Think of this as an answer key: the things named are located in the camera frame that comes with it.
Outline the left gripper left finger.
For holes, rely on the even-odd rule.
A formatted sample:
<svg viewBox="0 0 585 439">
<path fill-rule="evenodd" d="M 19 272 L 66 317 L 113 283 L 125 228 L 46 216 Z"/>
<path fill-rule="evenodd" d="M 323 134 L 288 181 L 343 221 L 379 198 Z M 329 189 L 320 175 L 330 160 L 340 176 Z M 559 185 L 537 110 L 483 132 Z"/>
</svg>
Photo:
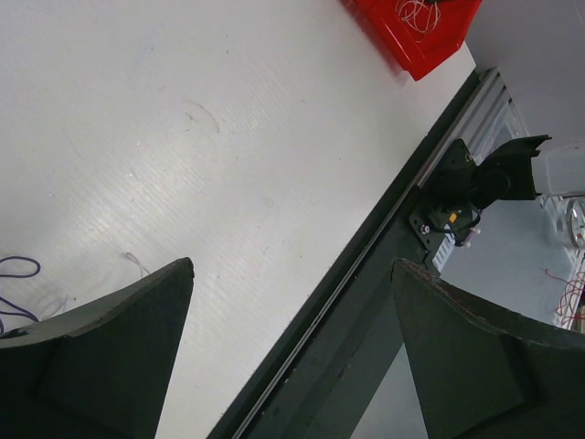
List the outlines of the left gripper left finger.
<svg viewBox="0 0 585 439">
<path fill-rule="evenodd" d="M 1 336 L 4 438 L 153 438 L 194 287 L 183 258 Z"/>
</svg>

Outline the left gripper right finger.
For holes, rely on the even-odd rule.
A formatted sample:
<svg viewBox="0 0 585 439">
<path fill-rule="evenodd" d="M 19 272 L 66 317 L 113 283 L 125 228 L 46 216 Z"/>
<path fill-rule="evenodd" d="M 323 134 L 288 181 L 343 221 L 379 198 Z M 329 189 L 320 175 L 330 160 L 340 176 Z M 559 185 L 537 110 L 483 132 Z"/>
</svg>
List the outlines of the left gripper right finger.
<svg viewBox="0 0 585 439">
<path fill-rule="evenodd" d="M 405 259 L 391 285 L 430 438 L 581 438 L 584 336 L 484 300 Z"/>
</svg>

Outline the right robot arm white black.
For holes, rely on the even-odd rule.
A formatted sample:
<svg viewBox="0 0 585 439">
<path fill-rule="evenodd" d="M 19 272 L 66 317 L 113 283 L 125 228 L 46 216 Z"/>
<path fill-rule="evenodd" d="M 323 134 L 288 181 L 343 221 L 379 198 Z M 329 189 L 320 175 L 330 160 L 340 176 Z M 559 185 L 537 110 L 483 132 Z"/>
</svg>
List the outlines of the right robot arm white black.
<svg viewBox="0 0 585 439">
<path fill-rule="evenodd" d="M 473 171 L 468 198 L 486 209 L 497 200 L 583 194 L 584 140 L 543 134 L 516 138 L 494 150 Z"/>
</svg>

